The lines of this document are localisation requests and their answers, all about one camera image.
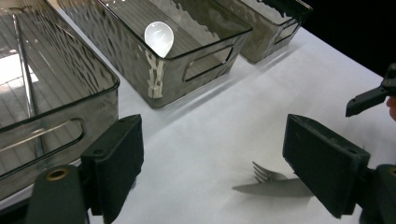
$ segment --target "white spoon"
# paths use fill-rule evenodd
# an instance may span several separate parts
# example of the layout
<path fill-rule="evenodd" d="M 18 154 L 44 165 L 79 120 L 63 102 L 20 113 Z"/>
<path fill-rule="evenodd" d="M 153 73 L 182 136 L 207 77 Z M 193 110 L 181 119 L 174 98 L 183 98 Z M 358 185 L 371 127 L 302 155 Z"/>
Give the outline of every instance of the white spoon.
<path fill-rule="evenodd" d="M 174 34 L 164 22 L 155 21 L 145 31 L 145 41 L 160 57 L 165 57 L 173 46 Z"/>

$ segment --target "metal fork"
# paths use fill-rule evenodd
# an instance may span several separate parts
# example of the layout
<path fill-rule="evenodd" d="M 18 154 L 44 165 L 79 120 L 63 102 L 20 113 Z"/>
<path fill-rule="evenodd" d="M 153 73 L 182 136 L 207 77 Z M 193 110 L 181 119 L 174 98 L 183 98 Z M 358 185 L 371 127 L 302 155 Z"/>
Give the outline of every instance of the metal fork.
<path fill-rule="evenodd" d="M 271 182 L 271 181 L 277 181 L 277 180 L 285 180 L 285 179 L 292 178 L 291 176 L 285 176 L 284 174 L 267 170 L 264 167 L 260 166 L 255 161 L 253 161 L 252 163 L 253 163 L 255 178 L 257 181 L 259 181 L 259 183 L 265 183 L 265 182 Z"/>

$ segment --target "silverware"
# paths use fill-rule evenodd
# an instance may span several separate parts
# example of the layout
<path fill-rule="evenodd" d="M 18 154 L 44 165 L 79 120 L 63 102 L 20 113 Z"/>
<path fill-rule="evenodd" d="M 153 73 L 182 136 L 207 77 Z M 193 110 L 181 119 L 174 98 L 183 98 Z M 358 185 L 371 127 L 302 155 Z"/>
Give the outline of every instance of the silverware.
<path fill-rule="evenodd" d="M 304 198 L 314 196 L 311 190 L 296 175 L 286 176 L 270 171 L 255 161 L 253 161 L 253 169 L 255 178 L 259 183 L 236 186 L 233 187 L 234 190 L 268 197 Z"/>
<path fill-rule="evenodd" d="M 299 178 L 235 186 L 233 189 L 246 194 L 267 197 L 305 198 L 314 196 Z"/>

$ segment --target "white tabletop surface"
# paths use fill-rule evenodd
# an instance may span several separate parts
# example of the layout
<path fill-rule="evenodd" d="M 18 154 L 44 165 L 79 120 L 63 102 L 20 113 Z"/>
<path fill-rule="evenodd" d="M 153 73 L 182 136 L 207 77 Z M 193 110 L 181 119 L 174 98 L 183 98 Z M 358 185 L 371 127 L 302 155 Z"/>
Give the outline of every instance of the white tabletop surface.
<path fill-rule="evenodd" d="M 396 122 L 385 104 L 345 116 L 347 102 L 382 77 L 305 29 L 282 51 L 257 64 L 238 57 L 228 75 L 160 110 L 120 77 L 120 118 L 141 114 L 145 162 L 115 223 L 359 223 L 358 206 L 337 219 L 315 197 L 232 189 L 256 182 L 252 161 L 292 172 L 282 157 L 288 114 L 315 119 L 364 147 L 371 168 L 396 162 Z"/>

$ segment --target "clear plastic bin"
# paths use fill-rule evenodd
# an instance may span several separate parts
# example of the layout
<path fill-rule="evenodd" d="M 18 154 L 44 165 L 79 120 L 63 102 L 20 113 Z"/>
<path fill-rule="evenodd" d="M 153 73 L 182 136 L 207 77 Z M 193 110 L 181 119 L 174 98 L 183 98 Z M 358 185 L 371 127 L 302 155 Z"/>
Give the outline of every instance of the clear plastic bin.
<path fill-rule="evenodd" d="M 118 77 L 47 2 L 12 2 L 0 9 L 0 200 L 118 118 Z"/>
<path fill-rule="evenodd" d="M 228 73 L 251 26 L 211 0 L 58 0 L 66 14 L 153 108 Z M 146 27 L 175 35 L 164 57 L 144 41 Z"/>
<path fill-rule="evenodd" d="M 213 0 L 252 25 L 241 49 L 250 63 L 258 63 L 289 44 L 313 10 L 300 0 Z"/>

